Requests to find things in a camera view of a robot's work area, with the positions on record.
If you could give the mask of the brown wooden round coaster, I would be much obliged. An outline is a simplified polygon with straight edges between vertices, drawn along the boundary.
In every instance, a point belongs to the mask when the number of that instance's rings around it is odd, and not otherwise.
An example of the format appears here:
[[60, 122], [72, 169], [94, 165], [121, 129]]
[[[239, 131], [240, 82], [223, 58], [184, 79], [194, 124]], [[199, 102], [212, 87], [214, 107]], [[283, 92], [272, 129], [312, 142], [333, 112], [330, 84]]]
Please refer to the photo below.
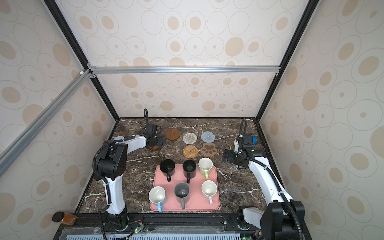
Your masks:
[[151, 151], [159, 151], [162, 147], [161, 146], [154, 146], [154, 147], [149, 147], [148, 149]]

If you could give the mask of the multicolour woven round coaster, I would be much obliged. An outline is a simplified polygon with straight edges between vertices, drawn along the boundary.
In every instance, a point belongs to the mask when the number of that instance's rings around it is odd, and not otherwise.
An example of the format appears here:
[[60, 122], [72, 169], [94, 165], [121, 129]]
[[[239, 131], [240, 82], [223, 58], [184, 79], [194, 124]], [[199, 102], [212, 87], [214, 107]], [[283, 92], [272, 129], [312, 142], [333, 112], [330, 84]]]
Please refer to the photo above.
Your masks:
[[187, 133], [183, 136], [183, 142], [187, 145], [193, 145], [197, 139], [197, 135], [193, 133]]

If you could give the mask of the dark brown round coaster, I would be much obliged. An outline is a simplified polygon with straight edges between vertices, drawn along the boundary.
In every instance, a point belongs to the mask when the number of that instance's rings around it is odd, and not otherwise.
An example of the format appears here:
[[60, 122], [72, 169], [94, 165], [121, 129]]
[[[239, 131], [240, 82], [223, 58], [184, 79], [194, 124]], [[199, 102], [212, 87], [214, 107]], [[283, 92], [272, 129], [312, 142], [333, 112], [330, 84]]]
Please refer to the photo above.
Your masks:
[[169, 141], [176, 141], [180, 137], [180, 131], [177, 129], [169, 129], [166, 131], [165, 136]]

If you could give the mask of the blue woven round coaster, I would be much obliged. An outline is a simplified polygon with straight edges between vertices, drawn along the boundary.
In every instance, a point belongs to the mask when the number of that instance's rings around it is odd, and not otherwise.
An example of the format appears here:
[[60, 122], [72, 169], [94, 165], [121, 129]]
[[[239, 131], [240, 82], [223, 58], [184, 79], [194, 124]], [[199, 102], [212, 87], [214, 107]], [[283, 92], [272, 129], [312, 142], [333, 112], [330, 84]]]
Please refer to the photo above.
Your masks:
[[213, 143], [216, 136], [212, 132], [203, 132], [201, 134], [201, 139], [204, 143]]

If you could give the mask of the rattan woven round coaster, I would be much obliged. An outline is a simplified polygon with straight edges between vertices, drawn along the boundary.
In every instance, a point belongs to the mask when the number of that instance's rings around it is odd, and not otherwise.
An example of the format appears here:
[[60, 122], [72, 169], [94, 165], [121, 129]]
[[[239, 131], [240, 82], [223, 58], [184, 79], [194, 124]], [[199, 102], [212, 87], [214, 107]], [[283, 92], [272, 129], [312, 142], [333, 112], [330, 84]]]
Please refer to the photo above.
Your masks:
[[199, 153], [199, 150], [192, 145], [186, 146], [183, 149], [183, 156], [187, 159], [193, 159], [195, 158]]

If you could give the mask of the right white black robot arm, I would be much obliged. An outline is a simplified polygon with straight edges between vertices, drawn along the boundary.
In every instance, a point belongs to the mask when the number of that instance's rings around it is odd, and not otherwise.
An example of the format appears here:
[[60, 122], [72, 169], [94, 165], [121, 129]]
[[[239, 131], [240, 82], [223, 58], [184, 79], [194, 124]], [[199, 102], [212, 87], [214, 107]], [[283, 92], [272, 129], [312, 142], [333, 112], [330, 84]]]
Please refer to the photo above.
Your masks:
[[284, 189], [271, 169], [263, 150], [225, 150], [223, 162], [247, 167], [255, 175], [267, 208], [262, 211], [255, 207], [241, 210], [243, 221], [261, 230], [266, 240], [304, 240], [305, 207], [295, 201]]

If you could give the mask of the cork paw print coaster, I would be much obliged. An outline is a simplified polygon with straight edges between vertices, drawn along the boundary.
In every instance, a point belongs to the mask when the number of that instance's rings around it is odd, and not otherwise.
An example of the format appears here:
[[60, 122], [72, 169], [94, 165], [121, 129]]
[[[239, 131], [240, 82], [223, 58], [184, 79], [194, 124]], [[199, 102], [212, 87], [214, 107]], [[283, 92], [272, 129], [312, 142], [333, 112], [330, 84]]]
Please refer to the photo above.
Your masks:
[[200, 152], [203, 154], [205, 158], [213, 158], [218, 154], [218, 149], [214, 143], [203, 143]]

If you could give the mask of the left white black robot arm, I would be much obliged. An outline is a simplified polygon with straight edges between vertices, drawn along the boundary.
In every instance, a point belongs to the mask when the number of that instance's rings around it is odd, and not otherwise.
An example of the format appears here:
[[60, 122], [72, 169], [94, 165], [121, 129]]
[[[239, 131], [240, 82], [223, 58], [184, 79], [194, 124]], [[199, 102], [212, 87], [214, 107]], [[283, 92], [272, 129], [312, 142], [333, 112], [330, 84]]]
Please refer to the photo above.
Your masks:
[[129, 153], [143, 148], [162, 147], [166, 144], [165, 136], [146, 137], [133, 135], [130, 138], [118, 136], [112, 141], [105, 141], [97, 151], [92, 167], [97, 180], [103, 181], [106, 193], [106, 220], [119, 227], [128, 224], [127, 208], [123, 198], [122, 177], [127, 167]]

